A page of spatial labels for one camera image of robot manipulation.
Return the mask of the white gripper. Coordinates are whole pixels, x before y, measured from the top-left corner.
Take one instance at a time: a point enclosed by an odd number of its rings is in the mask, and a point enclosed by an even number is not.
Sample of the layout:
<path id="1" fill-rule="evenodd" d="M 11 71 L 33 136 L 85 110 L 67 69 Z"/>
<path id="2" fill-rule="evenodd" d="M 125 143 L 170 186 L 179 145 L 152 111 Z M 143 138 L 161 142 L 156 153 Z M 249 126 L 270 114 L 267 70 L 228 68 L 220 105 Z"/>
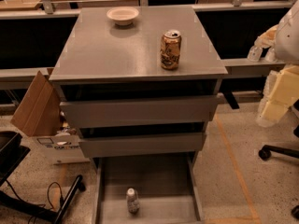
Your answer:
<path id="1" fill-rule="evenodd" d="M 299 66 L 286 65 L 279 72 L 271 71 L 263 88 L 257 123 L 262 127 L 277 124 L 299 100 Z"/>

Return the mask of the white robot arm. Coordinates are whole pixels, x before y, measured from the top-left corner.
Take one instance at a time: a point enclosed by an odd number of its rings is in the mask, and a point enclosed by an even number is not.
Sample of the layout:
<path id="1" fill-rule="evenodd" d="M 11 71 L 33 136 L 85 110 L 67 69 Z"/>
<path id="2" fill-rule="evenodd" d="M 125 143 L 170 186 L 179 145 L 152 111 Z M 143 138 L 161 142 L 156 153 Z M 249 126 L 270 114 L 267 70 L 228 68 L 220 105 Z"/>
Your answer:
<path id="1" fill-rule="evenodd" d="M 286 64 L 268 75 L 258 108 L 257 123 L 271 127 L 299 100 L 299 1 L 262 38 L 274 41 L 275 57 Z"/>

